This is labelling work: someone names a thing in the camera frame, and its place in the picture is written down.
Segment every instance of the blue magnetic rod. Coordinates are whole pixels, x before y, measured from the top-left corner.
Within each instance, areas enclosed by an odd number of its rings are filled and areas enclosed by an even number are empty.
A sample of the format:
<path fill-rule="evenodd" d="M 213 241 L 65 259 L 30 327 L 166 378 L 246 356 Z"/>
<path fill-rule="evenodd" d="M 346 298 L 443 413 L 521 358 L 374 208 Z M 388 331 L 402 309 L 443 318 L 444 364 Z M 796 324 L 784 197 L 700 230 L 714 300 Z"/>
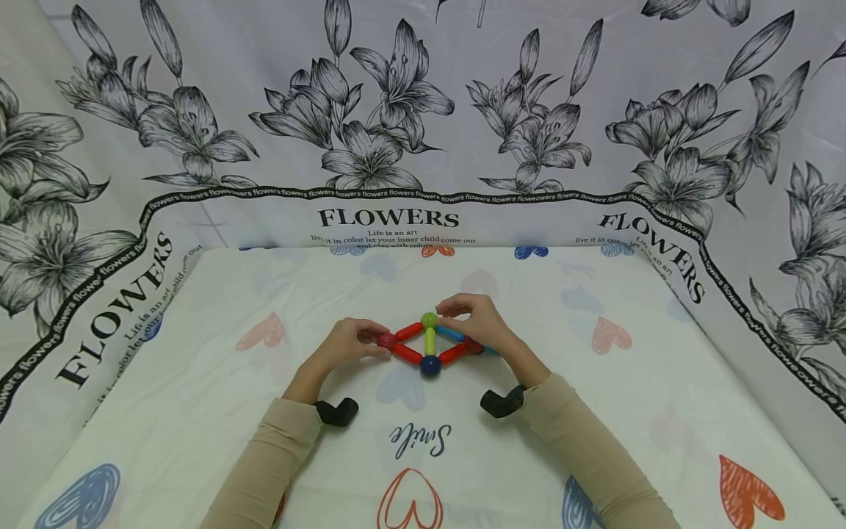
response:
<path fill-rule="evenodd" d="M 461 342 L 464 341 L 464 335 L 462 333 L 458 332 L 458 331 L 453 331 L 451 328 L 446 328 L 446 327 L 442 327 L 442 326 L 438 325 L 437 327 L 435 327 L 435 330 L 437 331 L 438 334 L 440 334 L 444 338 L 451 339 L 453 342 L 461 343 Z M 487 345 L 485 346 L 485 350 L 489 353 L 493 353 L 494 355 L 499 354 L 499 353 L 496 352 L 496 350 L 491 349 Z"/>

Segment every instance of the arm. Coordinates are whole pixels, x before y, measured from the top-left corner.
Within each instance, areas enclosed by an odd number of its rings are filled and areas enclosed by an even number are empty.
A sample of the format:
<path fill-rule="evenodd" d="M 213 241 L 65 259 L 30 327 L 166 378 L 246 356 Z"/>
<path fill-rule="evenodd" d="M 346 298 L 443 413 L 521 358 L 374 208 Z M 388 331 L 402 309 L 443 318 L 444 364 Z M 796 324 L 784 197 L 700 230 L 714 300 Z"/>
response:
<path fill-rule="evenodd" d="M 518 338 L 482 295 L 455 295 L 438 323 L 498 350 L 526 388 L 522 413 L 599 510 L 607 529 L 676 529 L 673 512 L 575 390 Z M 452 319 L 469 313 L 466 321 Z"/>
<path fill-rule="evenodd" d="M 345 319 L 299 367 L 281 399 L 261 419 L 247 448 L 211 502 L 201 529 L 270 529 L 282 495 L 311 452 L 321 430 L 314 404 L 328 374 L 365 356 L 389 357 L 368 345 L 387 329 L 370 320 Z"/>

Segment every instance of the green ball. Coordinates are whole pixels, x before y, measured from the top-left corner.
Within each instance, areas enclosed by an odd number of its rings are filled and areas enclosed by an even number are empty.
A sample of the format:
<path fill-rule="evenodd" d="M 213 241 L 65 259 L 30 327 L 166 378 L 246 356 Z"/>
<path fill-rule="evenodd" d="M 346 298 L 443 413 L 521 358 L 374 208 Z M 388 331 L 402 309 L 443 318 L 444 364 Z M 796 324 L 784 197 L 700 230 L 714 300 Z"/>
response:
<path fill-rule="evenodd" d="M 420 319 L 420 323 L 423 324 L 423 328 L 437 327 L 437 314 L 435 314 L 434 312 L 427 312 Z"/>

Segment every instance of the left hand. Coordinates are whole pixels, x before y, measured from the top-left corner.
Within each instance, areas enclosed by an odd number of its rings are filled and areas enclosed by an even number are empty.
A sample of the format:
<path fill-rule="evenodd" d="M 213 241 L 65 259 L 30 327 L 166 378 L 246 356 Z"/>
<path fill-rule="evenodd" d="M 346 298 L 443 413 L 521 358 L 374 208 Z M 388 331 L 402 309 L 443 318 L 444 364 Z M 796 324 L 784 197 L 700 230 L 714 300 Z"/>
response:
<path fill-rule="evenodd" d="M 313 405 L 326 377 L 336 367 L 359 361 L 367 356 L 388 358 L 391 351 L 373 345 L 376 336 L 389 332 L 371 320 L 346 317 L 335 323 L 317 350 L 299 367 L 283 399 Z"/>
<path fill-rule="evenodd" d="M 346 317 L 335 323 L 323 343 L 312 353 L 309 361 L 314 361 L 330 372 L 336 367 L 368 356 L 388 358 L 391 356 L 391 351 L 374 345 L 377 335 L 388 332 L 390 331 L 387 327 L 371 320 Z"/>

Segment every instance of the blue ball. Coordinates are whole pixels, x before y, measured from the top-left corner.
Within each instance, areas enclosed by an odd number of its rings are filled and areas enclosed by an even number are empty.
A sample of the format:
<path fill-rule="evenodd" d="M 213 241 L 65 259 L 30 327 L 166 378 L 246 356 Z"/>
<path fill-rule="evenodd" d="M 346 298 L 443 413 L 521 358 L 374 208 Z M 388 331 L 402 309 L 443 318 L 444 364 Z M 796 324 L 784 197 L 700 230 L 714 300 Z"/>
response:
<path fill-rule="evenodd" d="M 436 377 L 441 372 L 441 359 L 437 356 L 424 356 L 420 363 L 420 373 L 424 377 Z"/>

